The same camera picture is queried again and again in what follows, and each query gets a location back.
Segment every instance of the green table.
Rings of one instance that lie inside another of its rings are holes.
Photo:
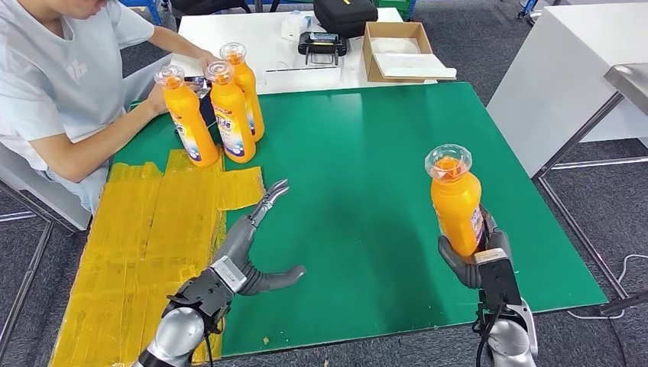
[[[482,202],[510,236],[535,312],[607,301],[467,83],[266,95],[261,106],[256,157],[226,169],[261,165],[266,186],[289,178],[251,257],[264,271],[302,264],[306,274],[291,288],[235,298],[224,356],[473,321],[477,293],[437,252],[423,169],[444,143],[472,152]],[[160,120],[115,161],[164,169],[180,141]],[[228,213],[228,225],[248,211]]]

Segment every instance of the clear bottle cap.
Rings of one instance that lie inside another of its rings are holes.
[[[245,55],[248,54],[248,50],[238,42],[230,42],[223,45],[219,53],[223,60],[228,61],[232,65],[236,65],[245,61]]]
[[[234,70],[227,61],[214,61],[205,70],[205,78],[221,86],[230,83],[233,76]]]
[[[184,70],[175,65],[166,65],[161,67],[154,76],[155,83],[164,88],[174,89],[184,83]]]
[[[425,159],[426,172],[440,181],[454,181],[472,166],[472,155],[461,145],[445,144],[432,149]]]

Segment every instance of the orange bottle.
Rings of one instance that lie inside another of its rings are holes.
[[[234,83],[232,65],[211,63],[205,77],[212,81],[212,107],[223,140],[225,154],[236,163],[245,163],[257,153],[250,124],[245,114],[245,96]]]
[[[245,46],[236,42],[230,42],[221,47],[220,50],[221,58],[234,67],[234,81],[239,88],[243,89],[245,94],[245,112],[250,123],[252,136],[254,141],[259,141],[263,138],[265,125],[261,114],[261,105],[259,105],[259,96],[257,95],[257,80],[252,69],[245,63],[246,54]]]
[[[154,79],[164,89],[164,102],[191,161],[198,167],[214,164],[220,153],[200,115],[198,96],[184,83],[184,71],[167,65]]]
[[[460,256],[475,253],[484,225],[479,209],[481,184],[470,173],[472,157],[459,145],[441,145],[426,157],[426,171],[432,177],[432,203],[441,232]]]

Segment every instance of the logo on shirt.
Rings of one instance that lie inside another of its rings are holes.
[[[74,60],[72,65],[67,67],[67,72],[78,83],[81,76],[88,72],[88,67],[84,63],[79,65],[79,61]]]

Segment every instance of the robotic arm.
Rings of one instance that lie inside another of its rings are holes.
[[[254,207],[230,228],[216,253],[216,262],[198,277],[189,279],[173,296],[162,314],[155,338],[140,354],[134,367],[189,367],[193,351],[211,333],[221,333],[235,294],[251,296],[289,287],[306,272],[296,266],[285,273],[265,274],[248,255],[254,234],[279,196],[288,191],[288,180],[275,183]]]
[[[538,354],[536,327],[527,302],[520,296],[513,271],[510,244],[506,233],[497,228],[483,207],[484,234],[473,258],[462,258],[439,237],[439,253],[459,281],[479,289],[477,320],[473,331],[481,335],[476,364],[488,341],[496,367],[535,367]]]
[[[183,284],[175,295],[168,296],[169,304],[154,340],[134,367],[189,367],[203,339],[225,328],[223,317],[235,294],[251,296],[289,287],[301,278],[303,266],[265,274],[256,269],[248,255],[259,224],[288,189],[287,180],[275,183],[251,213],[229,230],[216,253],[217,260]],[[496,367],[535,367],[536,329],[531,310],[517,288],[508,237],[497,228],[490,213],[481,210],[485,235],[472,258],[460,257],[445,236],[439,237],[439,253],[459,281],[479,289],[478,318],[473,324],[473,330],[481,335],[477,366],[481,365],[481,351],[488,342]]]

